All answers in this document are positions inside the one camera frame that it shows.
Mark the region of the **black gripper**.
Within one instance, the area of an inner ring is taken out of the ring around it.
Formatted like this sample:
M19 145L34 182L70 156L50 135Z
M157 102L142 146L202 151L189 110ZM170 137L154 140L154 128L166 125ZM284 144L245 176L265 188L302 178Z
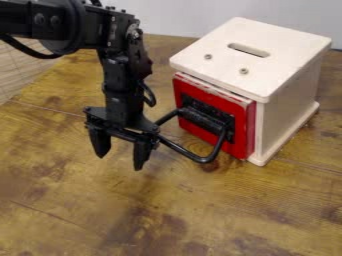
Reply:
M113 137L138 140L134 144L134 168L141 171L150 160L155 142L139 139L155 137L161 131L143 113L145 105L157 105L155 95L145 83L153 74L153 61L145 48L143 31L130 28L123 34L121 47L101 50L99 59L106 105L85 109L94 151L103 158L111 150Z

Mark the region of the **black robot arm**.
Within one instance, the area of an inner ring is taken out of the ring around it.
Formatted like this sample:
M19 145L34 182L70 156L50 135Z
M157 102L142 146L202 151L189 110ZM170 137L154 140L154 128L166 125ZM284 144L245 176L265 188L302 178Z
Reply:
M85 109L93 147L105 157L114 137L133 142L134 168L142 169L158 144L159 126L143 114L157 99L145 83L153 61L139 19L99 0L0 0L0 40L39 59L97 51L106 105Z

